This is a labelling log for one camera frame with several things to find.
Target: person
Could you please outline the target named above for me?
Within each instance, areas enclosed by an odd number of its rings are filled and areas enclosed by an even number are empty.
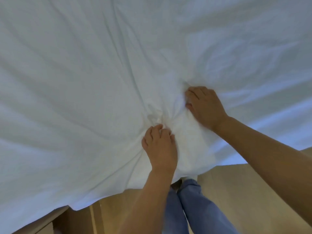
[[[228,142],[312,226],[312,158],[228,116],[214,90],[190,87],[185,96],[197,121]],[[177,147],[169,129],[150,127],[142,146],[152,170],[119,234],[184,234],[186,218],[194,234],[238,233],[195,180],[186,179],[177,193],[170,187]]]

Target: hand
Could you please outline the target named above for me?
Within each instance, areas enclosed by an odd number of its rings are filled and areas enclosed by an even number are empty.
[[[151,126],[142,139],[142,147],[150,159],[152,170],[174,174],[177,168],[177,146],[174,135],[162,125]]]
[[[204,127],[215,131],[219,124],[229,118],[214,90],[202,86],[189,87],[185,96],[190,102],[186,107]]]

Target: leg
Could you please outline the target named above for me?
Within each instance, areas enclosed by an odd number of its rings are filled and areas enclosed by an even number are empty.
[[[185,180],[177,195],[194,234],[238,234],[221,210],[203,196],[195,180]]]
[[[175,193],[170,188],[167,197],[167,205],[164,215],[162,234],[189,234],[188,223],[184,215],[181,202]]]

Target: wooden floor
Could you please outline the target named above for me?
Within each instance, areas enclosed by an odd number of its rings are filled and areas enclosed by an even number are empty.
[[[203,194],[219,206],[240,233],[312,234],[312,228],[248,164],[215,167],[200,175],[198,183]],[[66,215],[76,230],[64,234],[117,233],[138,193],[126,190],[81,211],[68,211]]]

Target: blue jeans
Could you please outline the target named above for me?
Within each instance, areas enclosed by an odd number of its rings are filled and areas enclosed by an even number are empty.
[[[194,234],[239,233],[193,179],[185,180],[177,193],[170,188],[162,234],[189,234],[186,218]]]

